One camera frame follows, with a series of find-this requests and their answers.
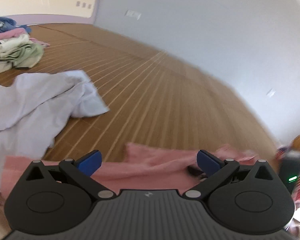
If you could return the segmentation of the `pink cartoon print shirt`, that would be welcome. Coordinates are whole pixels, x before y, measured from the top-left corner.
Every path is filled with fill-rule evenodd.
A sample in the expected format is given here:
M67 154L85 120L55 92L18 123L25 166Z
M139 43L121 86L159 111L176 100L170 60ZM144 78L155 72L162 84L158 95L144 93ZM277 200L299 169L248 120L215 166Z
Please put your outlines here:
M224 145L212 153L219 159L232 158L243 165L253 165L260 157L252 150L239 151ZM128 143L121 163L103 162L91 178L115 193L121 189L177 189L180 194L197 185L203 175L191 175L197 169L197 151L167 150ZM6 157L0 190L6 199L30 162L27 157Z

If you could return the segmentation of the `white garment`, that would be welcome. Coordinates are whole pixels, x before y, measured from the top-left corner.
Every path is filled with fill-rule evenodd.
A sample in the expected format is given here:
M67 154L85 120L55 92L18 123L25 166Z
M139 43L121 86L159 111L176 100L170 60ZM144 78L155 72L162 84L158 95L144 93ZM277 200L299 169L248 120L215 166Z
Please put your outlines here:
M82 70L24 73L0 85L0 184L8 155L41 159L70 118L108 111Z

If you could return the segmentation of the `woven bamboo bed mat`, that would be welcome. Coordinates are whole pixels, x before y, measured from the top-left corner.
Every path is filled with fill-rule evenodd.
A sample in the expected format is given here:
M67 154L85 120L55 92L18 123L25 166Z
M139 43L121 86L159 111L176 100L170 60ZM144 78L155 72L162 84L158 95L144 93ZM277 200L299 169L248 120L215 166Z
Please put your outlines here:
M214 152L229 144L275 164L275 145L228 85L162 49L88 24L44 24L32 37L49 46L31 72L82 70L109 112L70 119L44 159L78 159L92 150L120 162L126 144Z

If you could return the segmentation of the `cream and green garment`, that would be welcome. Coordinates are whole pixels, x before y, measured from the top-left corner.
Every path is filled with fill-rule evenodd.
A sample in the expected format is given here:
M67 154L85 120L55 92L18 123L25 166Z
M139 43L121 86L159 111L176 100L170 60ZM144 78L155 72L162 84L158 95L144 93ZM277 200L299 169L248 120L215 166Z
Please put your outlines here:
M28 34L0 40L0 73L34 67L43 57L44 47L32 42Z

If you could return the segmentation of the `blue garment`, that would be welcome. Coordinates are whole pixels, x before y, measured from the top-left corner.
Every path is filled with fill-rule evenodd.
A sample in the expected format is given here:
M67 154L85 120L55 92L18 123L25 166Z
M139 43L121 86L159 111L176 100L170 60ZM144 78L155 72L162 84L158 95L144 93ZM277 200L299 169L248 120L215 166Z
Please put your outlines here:
M17 22L8 17L0 17L0 33L10 31L16 28L23 28L29 34L31 28L27 25L18 25Z

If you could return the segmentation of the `white wall socket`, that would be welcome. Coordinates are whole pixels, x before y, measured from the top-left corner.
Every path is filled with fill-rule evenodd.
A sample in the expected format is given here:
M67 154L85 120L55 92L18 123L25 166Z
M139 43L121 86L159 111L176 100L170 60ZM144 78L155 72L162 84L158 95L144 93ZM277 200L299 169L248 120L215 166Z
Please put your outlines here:
M139 20L141 17L141 13L133 10L127 10L125 16Z

